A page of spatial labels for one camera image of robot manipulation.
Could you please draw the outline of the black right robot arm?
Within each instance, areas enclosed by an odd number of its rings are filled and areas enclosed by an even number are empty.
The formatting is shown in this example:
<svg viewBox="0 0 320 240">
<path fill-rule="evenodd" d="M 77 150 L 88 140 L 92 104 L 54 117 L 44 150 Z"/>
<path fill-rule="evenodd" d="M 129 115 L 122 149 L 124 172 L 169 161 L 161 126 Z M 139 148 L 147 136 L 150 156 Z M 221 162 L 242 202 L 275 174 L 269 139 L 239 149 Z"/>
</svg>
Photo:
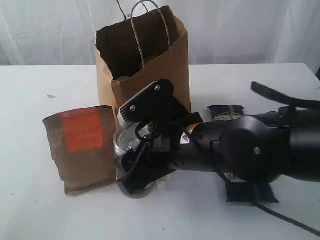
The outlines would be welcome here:
<svg viewBox="0 0 320 240">
<path fill-rule="evenodd" d="M 284 107 L 225 122 L 176 119 L 120 157 L 117 184 L 132 196 L 177 170 L 231 173 L 252 185 L 279 176 L 318 182 L 320 113 Z"/>
</svg>

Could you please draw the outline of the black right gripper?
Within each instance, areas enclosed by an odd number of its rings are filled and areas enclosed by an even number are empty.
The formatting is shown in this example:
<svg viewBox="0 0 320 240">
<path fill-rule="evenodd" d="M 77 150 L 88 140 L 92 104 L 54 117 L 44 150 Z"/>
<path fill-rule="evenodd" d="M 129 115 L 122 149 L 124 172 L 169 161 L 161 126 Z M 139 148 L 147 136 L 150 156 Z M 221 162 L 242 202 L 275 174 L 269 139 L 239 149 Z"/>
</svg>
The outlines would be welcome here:
<svg viewBox="0 0 320 240">
<path fill-rule="evenodd" d="M 199 127 L 202 124 L 200 114 L 191 113 L 173 122 L 149 143 L 141 142 L 135 150 L 128 150 L 120 161 L 127 175 L 118 183 L 132 195 L 177 170 L 201 172 L 203 135 Z"/>
</svg>

